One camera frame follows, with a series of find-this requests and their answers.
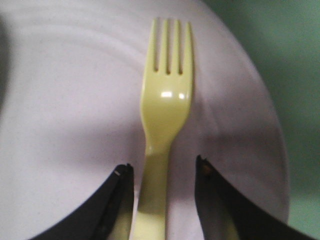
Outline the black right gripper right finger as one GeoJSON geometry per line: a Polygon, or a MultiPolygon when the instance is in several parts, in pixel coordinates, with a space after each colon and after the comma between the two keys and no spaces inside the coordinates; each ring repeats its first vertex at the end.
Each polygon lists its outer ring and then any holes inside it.
{"type": "Polygon", "coordinates": [[[238,191],[200,155],[195,161],[194,197],[204,238],[213,239],[214,212],[220,202],[229,218],[223,222],[226,240],[310,240],[308,236],[278,220],[238,191]]]}

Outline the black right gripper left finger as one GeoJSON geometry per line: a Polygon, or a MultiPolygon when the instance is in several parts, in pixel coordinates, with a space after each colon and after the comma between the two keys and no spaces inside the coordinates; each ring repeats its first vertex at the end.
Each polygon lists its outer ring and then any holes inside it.
{"type": "Polygon", "coordinates": [[[34,240],[128,240],[134,206],[134,169],[115,167],[76,210],[34,240]]]}

